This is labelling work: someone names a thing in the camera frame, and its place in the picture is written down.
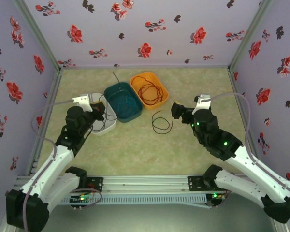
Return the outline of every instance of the white plastic bowl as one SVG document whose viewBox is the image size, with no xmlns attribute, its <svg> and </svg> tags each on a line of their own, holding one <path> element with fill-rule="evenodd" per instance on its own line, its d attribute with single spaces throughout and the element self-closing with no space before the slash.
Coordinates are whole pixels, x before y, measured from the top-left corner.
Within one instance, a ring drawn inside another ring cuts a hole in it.
<svg viewBox="0 0 290 232">
<path fill-rule="evenodd" d="M 116 116 L 114 110 L 112 109 L 111 105 L 109 103 L 107 103 L 107 100 L 104 97 L 104 95 L 102 96 L 101 93 L 92 93 L 91 96 L 92 96 L 92 102 L 97 102 L 100 100 L 103 102 L 103 104 L 105 106 L 105 112 L 103 114 L 104 121 L 102 122 L 102 121 L 96 120 L 93 123 L 93 130 L 91 132 L 94 135 L 101 136 L 101 135 L 106 134 L 107 132 L 111 131 L 112 129 L 114 129 L 116 127 L 117 116 Z"/>
</svg>

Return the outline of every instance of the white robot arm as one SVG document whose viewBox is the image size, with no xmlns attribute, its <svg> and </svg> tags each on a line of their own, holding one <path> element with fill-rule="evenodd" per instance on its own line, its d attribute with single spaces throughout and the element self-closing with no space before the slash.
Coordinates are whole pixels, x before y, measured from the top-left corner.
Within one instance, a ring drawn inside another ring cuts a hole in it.
<svg viewBox="0 0 290 232">
<path fill-rule="evenodd" d="M 218 119 L 211 112 L 209 99 L 210 95 L 197 96 L 195 108 L 185 108 L 174 102 L 172 116 L 175 119 L 182 117 L 182 123 L 190 124 L 194 136 L 211 155 L 236 167 L 253 182 L 211 165 L 203 175 L 205 184 L 242 195 L 262 207 L 272 219 L 286 223 L 290 218 L 290 181 L 249 154 L 234 135 L 219 128 Z"/>
<path fill-rule="evenodd" d="M 57 177 L 74 159 L 85 142 L 84 135 L 96 120 L 103 121 L 105 106 L 92 102 L 91 95 L 73 98 L 78 106 L 67 111 L 66 125 L 62 128 L 55 147 L 39 171 L 19 191 L 11 190 L 6 196 L 7 223 L 24 229 L 23 205 L 30 232 L 40 232 L 56 205 L 75 189 L 85 188 L 85 170 L 70 167 L 60 180 Z"/>
</svg>

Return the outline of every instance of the floral wallpaper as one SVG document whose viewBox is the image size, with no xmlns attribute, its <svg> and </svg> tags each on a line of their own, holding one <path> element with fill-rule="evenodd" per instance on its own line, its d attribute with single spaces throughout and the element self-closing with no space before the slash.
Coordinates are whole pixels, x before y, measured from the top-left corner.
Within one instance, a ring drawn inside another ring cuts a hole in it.
<svg viewBox="0 0 290 232">
<path fill-rule="evenodd" d="M 51 7 L 43 6 L 45 12 Z M 5 193 L 25 175 L 35 135 L 30 121 L 45 106 L 55 68 L 12 1 L 0 1 L 0 224 Z M 36 116 L 34 127 L 42 122 Z"/>
<path fill-rule="evenodd" d="M 25 3 L 63 68 L 227 66 L 260 6 L 260 0 Z"/>
<path fill-rule="evenodd" d="M 273 1 L 234 72 L 250 102 L 257 155 L 290 179 L 290 1 Z"/>
</svg>

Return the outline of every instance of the teal plastic bowl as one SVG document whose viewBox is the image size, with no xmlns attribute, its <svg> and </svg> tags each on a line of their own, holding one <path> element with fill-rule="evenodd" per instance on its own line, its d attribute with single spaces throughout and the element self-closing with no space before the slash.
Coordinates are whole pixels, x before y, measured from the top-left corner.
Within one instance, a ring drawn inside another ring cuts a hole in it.
<svg viewBox="0 0 290 232">
<path fill-rule="evenodd" d="M 104 91 L 104 96 L 120 122 L 130 122 L 142 113 L 143 104 L 127 82 L 108 87 Z"/>
</svg>

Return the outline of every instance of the orange plastic bowl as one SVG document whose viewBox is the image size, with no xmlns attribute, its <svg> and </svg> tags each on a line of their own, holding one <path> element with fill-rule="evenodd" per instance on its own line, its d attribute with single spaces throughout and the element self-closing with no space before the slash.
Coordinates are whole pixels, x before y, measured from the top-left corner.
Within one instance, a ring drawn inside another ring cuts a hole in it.
<svg viewBox="0 0 290 232">
<path fill-rule="evenodd" d="M 147 88 L 146 91 L 142 91 L 143 92 L 142 97 L 144 100 L 139 95 L 140 88 L 144 85 L 150 84 L 147 81 L 150 81 L 155 86 L 160 87 L 161 92 L 163 92 L 162 98 L 159 99 L 157 103 L 155 103 L 155 101 L 152 101 L 156 99 L 158 96 L 157 88 L 155 87 L 150 87 L 150 88 Z M 140 98 L 141 102 L 144 105 L 144 108 L 148 110 L 154 110 L 154 109 L 159 108 L 160 106 L 164 105 L 169 98 L 169 92 L 166 90 L 166 88 L 163 86 L 160 80 L 156 77 L 156 75 L 152 72 L 143 72 L 141 74 L 134 76 L 130 80 L 130 85 L 132 86 L 132 89 Z"/>
</svg>

